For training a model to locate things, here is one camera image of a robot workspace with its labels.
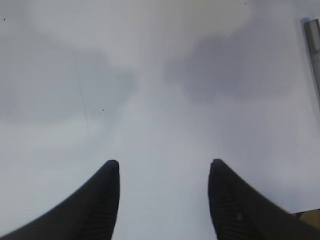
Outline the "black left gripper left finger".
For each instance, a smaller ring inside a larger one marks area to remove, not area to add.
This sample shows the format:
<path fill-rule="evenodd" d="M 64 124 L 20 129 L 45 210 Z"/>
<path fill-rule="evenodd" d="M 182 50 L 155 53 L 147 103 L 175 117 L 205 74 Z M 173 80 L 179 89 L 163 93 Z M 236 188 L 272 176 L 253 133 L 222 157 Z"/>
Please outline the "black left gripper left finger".
<path fill-rule="evenodd" d="M 1 239 L 110 240 L 119 201 L 120 166 L 112 159 L 60 204 Z"/>

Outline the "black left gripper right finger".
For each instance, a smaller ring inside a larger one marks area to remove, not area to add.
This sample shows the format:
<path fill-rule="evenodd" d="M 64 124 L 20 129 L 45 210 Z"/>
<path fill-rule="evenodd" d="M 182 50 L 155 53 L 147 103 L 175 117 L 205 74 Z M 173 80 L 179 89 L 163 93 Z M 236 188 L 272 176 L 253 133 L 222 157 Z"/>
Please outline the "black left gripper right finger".
<path fill-rule="evenodd" d="M 223 160 L 208 175 L 208 203 L 219 240 L 318 240 L 319 229 L 284 211 L 251 187 Z"/>

